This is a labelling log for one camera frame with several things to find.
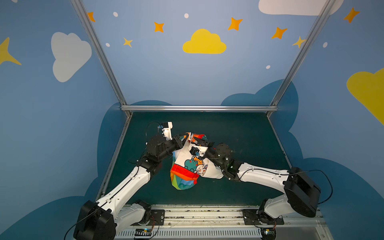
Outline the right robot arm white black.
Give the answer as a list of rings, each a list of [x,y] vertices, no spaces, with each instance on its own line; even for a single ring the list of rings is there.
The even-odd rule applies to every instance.
[[[214,164],[214,169],[230,181],[263,185],[282,193],[274,199],[263,200],[258,215],[265,222],[296,212],[302,216],[316,216],[321,188],[308,176],[307,171],[292,167],[273,170],[253,166],[233,158],[233,151],[226,144],[214,146],[212,142],[193,137],[192,143],[204,147],[200,155]]]

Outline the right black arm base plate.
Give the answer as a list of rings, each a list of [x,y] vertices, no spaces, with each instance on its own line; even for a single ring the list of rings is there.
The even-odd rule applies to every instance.
[[[243,209],[243,219],[245,225],[284,225],[284,220],[282,217],[278,217],[277,219],[273,219],[270,216],[262,213],[259,214],[259,211],[256,209]]]

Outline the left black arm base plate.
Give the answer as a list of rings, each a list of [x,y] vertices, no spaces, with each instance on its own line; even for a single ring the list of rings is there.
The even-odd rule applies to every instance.
[[[145,214],[144,219],[132,226],[163,226],[165,221],[165,210],[151,210],[150,214]]]

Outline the rainbow and white kids jacket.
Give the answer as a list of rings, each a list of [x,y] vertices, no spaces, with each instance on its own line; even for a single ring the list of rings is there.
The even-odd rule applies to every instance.
[[[208,158],[198,158],[190,154],[194,143],[194,138],[208,140],[204,134],[192,134],[186,144],[173,152],[173,163],[171,167],[171,183],[177,190],[187,190],[197,184],[200,177],[209,179],[221,179],[224,175],[220,168],[216,167]]]

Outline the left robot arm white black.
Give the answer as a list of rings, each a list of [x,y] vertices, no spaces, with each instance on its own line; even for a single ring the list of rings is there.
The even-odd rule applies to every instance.
[[[77,222],[71,227],[76,240],[113,240],[118,232],[146,219],[151,206],[143,201],[123,210],[131,197],[159,171],[162,161],[183,148],[189,134],[168,139],[153,136],[132,172],[112,191],[96,202],[87,201],[80,209]]]

